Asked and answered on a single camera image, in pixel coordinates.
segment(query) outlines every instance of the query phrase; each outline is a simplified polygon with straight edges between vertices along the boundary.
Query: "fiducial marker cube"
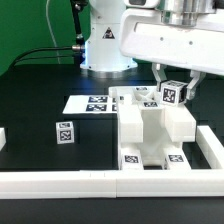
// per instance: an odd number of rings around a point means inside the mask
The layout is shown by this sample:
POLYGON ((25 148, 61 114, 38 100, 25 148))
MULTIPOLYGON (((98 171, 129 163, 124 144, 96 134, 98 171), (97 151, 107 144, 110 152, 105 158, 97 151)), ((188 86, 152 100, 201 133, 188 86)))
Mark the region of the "fiducial marker cube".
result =
POLYGON ((186 102, 187 83, 167 81, 161 84, 161 103, 176 106, 186 102))
POLYGON ((71 121, 67 122, 57 122, 57 143, 66 144, 74 142, 74 127, 71 121))

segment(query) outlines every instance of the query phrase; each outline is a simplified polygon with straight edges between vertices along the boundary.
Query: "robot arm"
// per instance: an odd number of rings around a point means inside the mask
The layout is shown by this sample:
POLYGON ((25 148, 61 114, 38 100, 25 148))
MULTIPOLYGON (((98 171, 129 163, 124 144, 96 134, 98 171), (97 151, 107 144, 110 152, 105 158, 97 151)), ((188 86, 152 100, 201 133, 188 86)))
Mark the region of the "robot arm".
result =
POLYGON ((153 63, 158 86, 163 65, 191 70, 186 97, 194 98, 205 73, 224 75, 224 1, 125 0, 121 22, 122 54, 153 63))

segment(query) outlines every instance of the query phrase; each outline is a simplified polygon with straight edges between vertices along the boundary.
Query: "green background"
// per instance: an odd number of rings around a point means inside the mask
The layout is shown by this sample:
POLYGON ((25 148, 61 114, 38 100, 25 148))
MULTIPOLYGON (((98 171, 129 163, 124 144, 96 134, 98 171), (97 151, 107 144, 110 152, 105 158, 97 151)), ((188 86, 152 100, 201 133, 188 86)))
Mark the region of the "green background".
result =
MULTIPOLYGON (((24 51, 54 46, 47 25, 46 3, 47 0, 0 0, 0 75, 24 51)), ((75 44, 70 0, 51 0, 49 17, 58 46, 75 44)), ((89 6, 80 13, 80 20, 87 39, 90 34, 89 6)), ((30 62, 58 63, 57 59, 26 61, 30 62)), ((61 62, 72 63, 72 59, 61 59, 61 62)))

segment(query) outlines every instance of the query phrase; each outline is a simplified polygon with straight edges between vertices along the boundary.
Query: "white structure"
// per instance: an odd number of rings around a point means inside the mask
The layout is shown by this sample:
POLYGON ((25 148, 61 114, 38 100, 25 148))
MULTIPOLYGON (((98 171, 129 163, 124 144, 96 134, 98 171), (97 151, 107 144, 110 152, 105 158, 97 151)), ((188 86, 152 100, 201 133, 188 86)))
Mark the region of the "white structure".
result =
MULTIPOLYGON (((122 64, 115 60, 120 55, 113 52, 116 44, 112 43, 113 38, 110 40, 118 34, 119 18, 124 10, 118 1, 121 2, 116 0, 111 4, 106 0, 90 0, 92 35, 87 42, 90 51, 83 69, 105 72, 131 66, 126 59, 122 64), (111 44, 102 47, 102 38, 111 44), (102 58, 105 53, 109 55, 105 57, 106 64, 102 58)), ((223 146, 208 126, 196 126, 184 104, 163 104, 160 99, 160 84, 165 79, 160 64, 192 70, 187 99, 193 98, 205 72, 224 75, 223 10, 211 8, 210 0, 188 1, 198 3, 198 8, 190 9, 183 8, 186 1, 182 0, 125 2, 138 9, 128 9, 123 14, 120 49, 127 57, 153 62, 158 86, 109 89, 109 95, 117 98, 120 169, 0 173, 0 198, 224 196, 223 146), (146 9, 156 5, 161 11, 146 9), (193 141, 201 148, 211 169, 191 169, 182 143, 193 141), (152 165, 161 166, 162 170, 143 170, 144 166, 152 165)))

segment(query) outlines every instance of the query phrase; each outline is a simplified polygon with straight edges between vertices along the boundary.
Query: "white block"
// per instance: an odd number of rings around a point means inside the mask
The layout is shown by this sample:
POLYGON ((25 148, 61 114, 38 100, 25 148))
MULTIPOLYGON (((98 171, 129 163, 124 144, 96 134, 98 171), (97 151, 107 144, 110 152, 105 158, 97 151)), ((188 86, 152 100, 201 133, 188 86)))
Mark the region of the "white block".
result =
POLYGON ((74 142, 74 127, 71 121, 57 122, 56 132, 57 132, 58 144, 66 144, 74 142))
POLYGON ((122 170, 144 170, 140 150, 124 149, 121 152, 122 170))
POLYGON ((212 169, 224 169, 224 148, 209 126, 198 126, 196 142, 212 169))
POLYGON ((165 161, 163 169, 165 170, 191 170, 188 160, 180 148, 170 147, 163 150, 165 161))
POLYGON ((4 147, 5 143, 6 143, 5 129, 4 128, 0 128, 0 151, 4 147))
POLYGON ((121 142, 143 142, 143 121, 138 105, 118 104, 121 142))
POLYGON ((173 142, 194 142, 196 121, 184 105, 165 107, 165 127, 173 142))
POLYGON ((1 199, 116 197, 106 172, 0 172, 1 199))
POLYGON ((223 170, 120 171, 117 197, 223 196, 223 170))
POLYGON ((142 101, 138 104, 142 113, 142 118, 145 126, 145 120, 159 120, 159 126, 164 127, 164 105, 157 103, 156 101, 142 101))

